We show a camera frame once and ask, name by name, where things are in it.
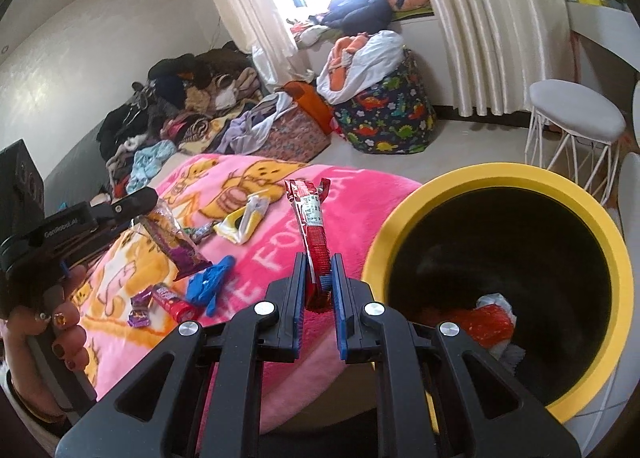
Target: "purple candy wrapper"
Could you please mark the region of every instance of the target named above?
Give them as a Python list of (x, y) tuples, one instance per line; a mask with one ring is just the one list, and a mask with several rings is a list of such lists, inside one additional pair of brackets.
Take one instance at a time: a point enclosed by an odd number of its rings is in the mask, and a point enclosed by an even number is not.
[(152, 292), (153, 287), (149, 286), (131, 298), (131, 313), (127, 320), (129, 326), (133, 328), (151, 326), (151, 319), (149, 319), (149, 305), (151, 304)]
[(188, 278), (211, 266), (211, 262), (200, 254), (191, 238), (182, 230), (164, 200), (158, 200), (153, 211), (138, 219), (153, 241), (178, 268), (174, 281)]

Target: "white chair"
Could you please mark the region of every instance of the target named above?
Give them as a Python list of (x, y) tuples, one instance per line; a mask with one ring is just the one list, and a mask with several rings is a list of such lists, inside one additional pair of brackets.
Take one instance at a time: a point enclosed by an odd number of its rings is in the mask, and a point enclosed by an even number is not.
[[(568, 149), (569, 142), (573, 152), (573, 167), (569, 166), (569, 178), (596, 197), (601, 191), (600, 203), (604, 205), (609, 199), (613, 187), (620, 146), (617, 144), (620, 135), (625, 131), (625, 119), (620, 110), (599, 93), (576, 83), (549, 79), (533, 83), (529, 88), (533, 111), (529, 123), (529, 135), (525, 146), (525, 164), (535, 164), (538, 153), (538, 167), (543, 167), (542, 130), (546, 123), (553, 123), (562, 129), (562, 138), (551, 162), (546, 167), (551, 169), (558, 160), (562, 150)], [(578, 166), (576, 141), (585, 139), (590, 152)], [(596, 150), (600, 151), (598, 161)], [(594, 179), (600, 166), (607, 159), (607, 176), (592, 190)], [(591, 174), (584, 185), (578, 182), (578, 172), (591, 160)]]

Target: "bracelet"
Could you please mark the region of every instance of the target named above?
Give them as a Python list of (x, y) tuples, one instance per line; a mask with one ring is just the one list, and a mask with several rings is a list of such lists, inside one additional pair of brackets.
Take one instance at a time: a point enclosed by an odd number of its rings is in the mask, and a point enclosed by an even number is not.
[(24, 409), (29, 411), (33, 417), (37, 418), (41, 422), (44, 422), (44, 424), (61, 424), (62, 422), (65, 421), (66, 416), (64, 414), (53, 416), (50, 414), (45, 414), (39, 411), (38, 409), (34, 408), (33, 406), (30, 406), (30, 404), (24, 398), (22, 398), (20, 393), (18, 393), (18, 390), (15, 389), (13, 378), (10, 378), (9, 382), (11, 383), (11, 389), (14, 395), (20, 401)]

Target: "blue towel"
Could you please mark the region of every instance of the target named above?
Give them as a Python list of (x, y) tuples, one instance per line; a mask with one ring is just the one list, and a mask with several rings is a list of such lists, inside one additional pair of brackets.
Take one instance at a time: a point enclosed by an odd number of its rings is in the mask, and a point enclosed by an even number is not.
[(131, 176), (129, 183), (127, 183), (127, 193), (131, 194), (148, 185), (151, 179), (160, 172), (162, 164), (176, 151), (174, 143), (170, 140), (161, 140), (150, 148), (136, 151), (133, 156)]

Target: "red snack wrapper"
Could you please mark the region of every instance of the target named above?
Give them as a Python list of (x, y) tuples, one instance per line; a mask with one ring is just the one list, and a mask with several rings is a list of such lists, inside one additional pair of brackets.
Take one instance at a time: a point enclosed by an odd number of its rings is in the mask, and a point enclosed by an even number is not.
[(154, 301), (177, 323), (196, 319), (202, 313), (200, 308), (187, 303), (164, 283), (156, 284), (151, 295)]
[(322, 178), (318, 188), (305, 180), (285, 180), (287, 197), (293, 205), (309, 260), (310, 275), (306, 280), (305, 307), (322, 313), (331, 305), (331, 261), (326, 246), (320, 204), (329, 194), (331, 181)]
[(475, 310), (451, 310), (439, 312), (425, 308), (419, 322), (427, 326), (450, 321), (460, 326), (482, 348), (488, 350), (513, 336), (514, 326), (509, 315), (497, 304), (488, 304)]

